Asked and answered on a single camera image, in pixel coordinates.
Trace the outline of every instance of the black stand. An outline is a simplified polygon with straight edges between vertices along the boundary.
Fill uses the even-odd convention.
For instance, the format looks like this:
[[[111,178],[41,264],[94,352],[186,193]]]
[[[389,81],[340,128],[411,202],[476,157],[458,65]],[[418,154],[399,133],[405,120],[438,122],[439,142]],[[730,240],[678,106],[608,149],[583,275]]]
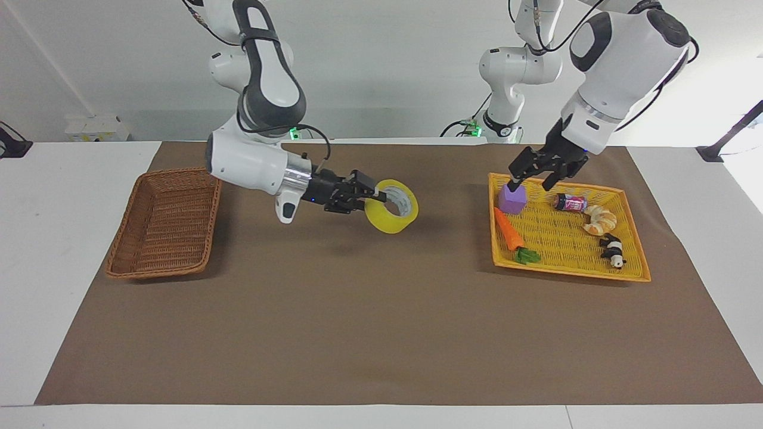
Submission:
[[[26,140],[15,140],[7,131],[0,128],[0,144],[5,151],[0,154],[2,158],[23,158],[32,147],[32,142]]]
[[[761,100],[751,111],[747,112],[739,122],[736,123],[725,136],[721,137],[713,146],[700,146],[697,148],[700,156],[708,163],[722,163],[723,158],[720,157],[720,150],[736,136],[741,130],[747,128],[758,116],[763,113],[763,100]]]

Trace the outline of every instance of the basket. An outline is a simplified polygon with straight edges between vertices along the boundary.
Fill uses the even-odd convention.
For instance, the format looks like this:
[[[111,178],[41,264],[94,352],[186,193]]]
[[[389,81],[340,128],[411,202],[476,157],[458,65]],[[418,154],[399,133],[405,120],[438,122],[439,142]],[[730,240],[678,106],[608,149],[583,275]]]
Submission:
[[[106,275],[152,279],[204,271],[221,181],[204,168],[138,177],[106,262]]]
[[[511,176],[505,174],[489,175],[490,230],[494,265],[598,279],[652,281],[625,191],[605,186],[564,182],[546,192],[540,179],[525,180],[523,185],[527,190],[527,206],[520,214],[506,216],[522,235],[527,248],[538,252],[542,259],[539,263],[528,265],[515,262],[513,252],[508,250],[506,241],[497,231],[493,210],[493,207],[497,206],[499,191],[510,180]],[[623,256],[628,261],[622,269],[613,268],[609,260],[600,257],[604,251],[603,247],[599,246],[600,237],[594,237],[583,230],[588,216],[559,211],[552,207],[557,193],[583,196],[588,200],[588,204],[601,205],[617,216],[617,228],[612,234],[621,239]]]

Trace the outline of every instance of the white wall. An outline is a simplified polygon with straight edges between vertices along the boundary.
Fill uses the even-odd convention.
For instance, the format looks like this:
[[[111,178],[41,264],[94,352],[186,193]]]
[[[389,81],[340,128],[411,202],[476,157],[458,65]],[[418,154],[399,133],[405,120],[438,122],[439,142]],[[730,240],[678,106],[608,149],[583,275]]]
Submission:
[[[515,7],[519,0],[514,0]],[[119,115],[136,139],[205,139],[235,106],[207,72],[220,44],[180,0],[0,0],[68,79],[48,76],[18,23],[0,29],[0,115],[33,138],[63,139],[64,114]],[[488,87],[477,71],[489,47],[520,45],[504,0],[271,0],[278,33],[295,51],[306,122],[331,137],[433,136],[473,113]],[[758,0],[666,0],[702,45],[700,59],[613,143],[695,146],[715,141],[763,94]],[[13,21],[0,8],[5,21]],[[586,7],[567,1],[559,34]],[[525,141],[542,141],[583,76],[526,87]],[[27,96],[10,102],[10,91]],[[82,102],[76,97],[79,93]]]

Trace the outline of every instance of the white table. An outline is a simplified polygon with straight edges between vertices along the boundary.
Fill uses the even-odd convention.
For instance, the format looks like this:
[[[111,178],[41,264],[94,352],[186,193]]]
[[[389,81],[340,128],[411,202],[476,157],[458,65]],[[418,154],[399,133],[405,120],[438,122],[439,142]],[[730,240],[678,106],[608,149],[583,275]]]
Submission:
[[[464,140],[483,143],[403,143]],[[118,228],[134,180],[158,147],[37,144],[22,160],[0,160],[0,404],[6,405],[0,427],[763,427],[763,405],[30,406]],[[763,216],[723,165],[704,163],[688,149],[629,151],[763,378]]]

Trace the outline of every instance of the brown wicker basket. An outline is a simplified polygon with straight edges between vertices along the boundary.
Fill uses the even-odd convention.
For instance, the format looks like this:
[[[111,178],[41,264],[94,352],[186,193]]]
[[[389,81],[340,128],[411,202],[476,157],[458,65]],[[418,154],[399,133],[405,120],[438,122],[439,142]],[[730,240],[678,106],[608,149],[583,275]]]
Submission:
[[[138,177],[106,262],[106,275],[151,279],[204,271],[221,181],[203,168]]]

